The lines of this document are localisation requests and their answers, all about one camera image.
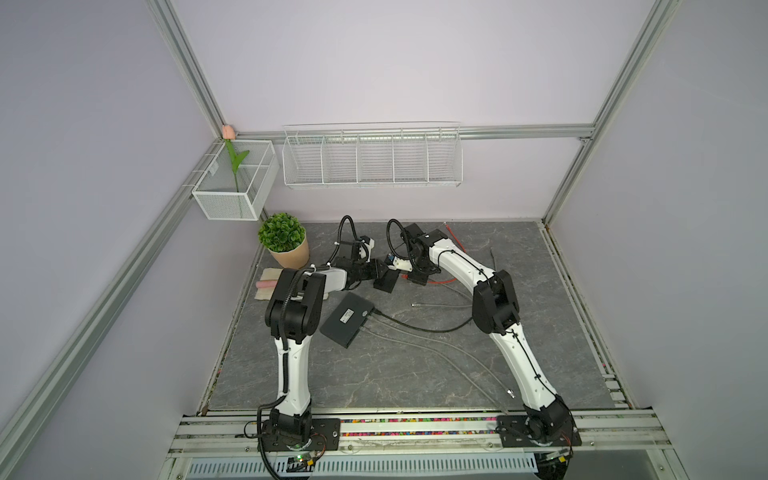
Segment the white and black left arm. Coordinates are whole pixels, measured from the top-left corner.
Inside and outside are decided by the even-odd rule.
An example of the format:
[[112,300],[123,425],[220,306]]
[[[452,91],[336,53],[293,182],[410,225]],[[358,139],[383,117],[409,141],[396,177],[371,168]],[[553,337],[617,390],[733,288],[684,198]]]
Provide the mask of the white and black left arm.
[[390,293],[398,273],[372,257],[374,240],[359,235],[349,215],[340,220],[334,250],[319,267],[307,265],[308,237],[295,217],[275,214],[262,223],[258,235],[263,246],[276,248],[275,254],[286,258],[265,315],[277,349],[278,398],[266,406],[269,419],[258,422],[257,438],[275,437],[286,448],[297,450],[311,444],[309,350],[325,295],[351,291],[368,280]]

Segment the black ribbed network switch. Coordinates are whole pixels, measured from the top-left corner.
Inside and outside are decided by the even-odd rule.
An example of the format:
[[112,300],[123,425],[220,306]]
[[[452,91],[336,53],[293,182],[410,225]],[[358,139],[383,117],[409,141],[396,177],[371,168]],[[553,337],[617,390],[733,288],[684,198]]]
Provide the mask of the black ribbed network switch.
[[399,278],[398,270],[387,270],[373,282],[373,287],[385,293],[392,293]]

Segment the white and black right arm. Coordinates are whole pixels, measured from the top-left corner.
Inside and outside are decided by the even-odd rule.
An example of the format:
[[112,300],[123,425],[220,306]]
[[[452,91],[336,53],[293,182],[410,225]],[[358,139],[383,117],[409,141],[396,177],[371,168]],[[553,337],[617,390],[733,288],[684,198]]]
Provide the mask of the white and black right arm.
[[575,420],[527,342],[511,275],[473,259],[439,229],[425,232],[415,223],[405,226],[390,219],[386,235],[393,226],[398,229],[406,251],[399,254],[393,241],[387,241],[392,269],[415,274],[419,283],[433,274],[447,272],[472,294],[474,324],[498,347],[516,381],[527,414],[526,435],[541,446],[559,440],[575,446]]

